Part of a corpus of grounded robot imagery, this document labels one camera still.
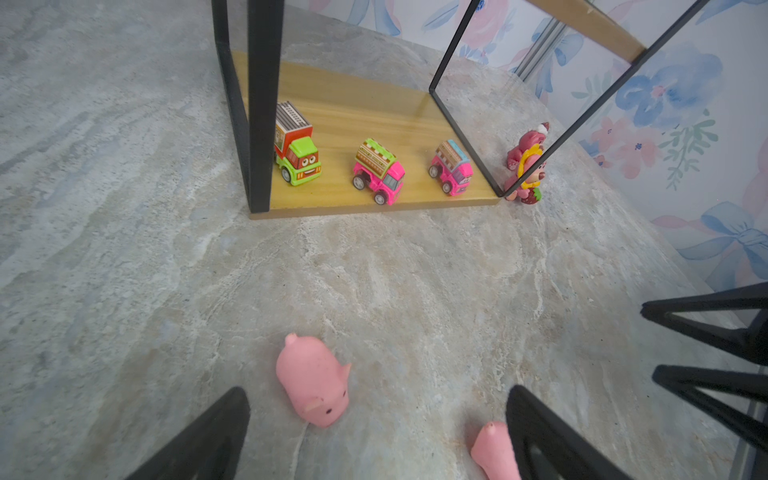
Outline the colourful robot toy pink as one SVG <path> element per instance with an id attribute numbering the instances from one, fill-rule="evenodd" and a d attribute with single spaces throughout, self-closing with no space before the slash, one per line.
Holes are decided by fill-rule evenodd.
<path id="1" fill-rule="evenodd" d="M 448 139 L 437 147 L 428 174 L 440 181 L 445 194 L 458 196 L 468 189 L 474 170 L 471 159 L 459 144 Z"/>

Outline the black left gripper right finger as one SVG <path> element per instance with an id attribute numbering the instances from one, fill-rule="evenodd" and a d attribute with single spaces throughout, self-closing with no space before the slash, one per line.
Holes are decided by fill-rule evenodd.
<path id="1" fill-rule="evenodd" d="M 509 391 L 506 421 L 523 479 L 628 477 L 522 385 Z"/>

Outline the colourful robot toy green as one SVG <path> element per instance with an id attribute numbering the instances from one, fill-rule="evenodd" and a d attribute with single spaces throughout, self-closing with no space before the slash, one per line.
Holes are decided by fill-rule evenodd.
<path id="1" fill-rule="evenodd" d="M 376 204 L 394 205 L 403 188 L 406 171 L 396 156 L 373 138 L 362 142 L 355 155 L 352 184 L 370 189 Z"/>

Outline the pink pig toy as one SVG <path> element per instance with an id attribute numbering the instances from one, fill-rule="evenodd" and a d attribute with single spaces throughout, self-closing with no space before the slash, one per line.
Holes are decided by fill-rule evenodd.
<path id="1" fill-rule="evenodd" d="M 521 479 L 506 423 L 493 421 L 483 426 L 470 455 L 489 480 Z"/>
<path id="2" fill-rule="evenodd" d="M 351 365 L 342 365 L 323 341 L 290 333 L 285 337 L 276 375 L 295 412 L 321 428 L 335 423 L 349 405 Z"/>

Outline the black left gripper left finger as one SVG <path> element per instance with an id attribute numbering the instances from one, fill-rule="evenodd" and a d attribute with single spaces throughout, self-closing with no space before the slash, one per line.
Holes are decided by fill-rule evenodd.
<path id="1" fill-rule="evenodd" d="M 128 479 L 232 479 L 249 421 L 246 392 L 233 387 Z"/>

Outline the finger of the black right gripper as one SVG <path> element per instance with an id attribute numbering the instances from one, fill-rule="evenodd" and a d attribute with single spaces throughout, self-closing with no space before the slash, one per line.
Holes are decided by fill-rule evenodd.
<path id="1" fill-rule="evenodd" d="M 757 373 L 659 365 L 653 381 L 706 413 L 757 450 L 767 452 L 767 426 L 709 392 L 767 404 L 767 376 Z"/>
<path id="2" fill-rule="evenodd" d="M 725 328 L 688 319 L 682 313 L 754 311 L 742 328 Z M 707 295 L 649 301 L 646 320 L 757 365 L 767 364 L 767 283 Z"/>

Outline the brown green robot toy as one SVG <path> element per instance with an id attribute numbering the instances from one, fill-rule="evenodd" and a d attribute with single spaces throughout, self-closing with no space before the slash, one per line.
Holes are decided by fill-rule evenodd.
<path id="1" fill-rule="evenodd" d="M 283 180 L 292 186 L 321 175 L 322 163 L 312 134 L 313 125 L 290 101 L 277 104 L 274 158 Z"/>

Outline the pink pig toy front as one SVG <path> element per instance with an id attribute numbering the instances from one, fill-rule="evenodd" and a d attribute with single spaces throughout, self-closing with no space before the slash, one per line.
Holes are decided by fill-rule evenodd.
<path id="1" fill-rule="evenodd" d="M 493 421 L 483 426 L 470 455 L 489 480 L 521 479 L 506 423 Z"/>

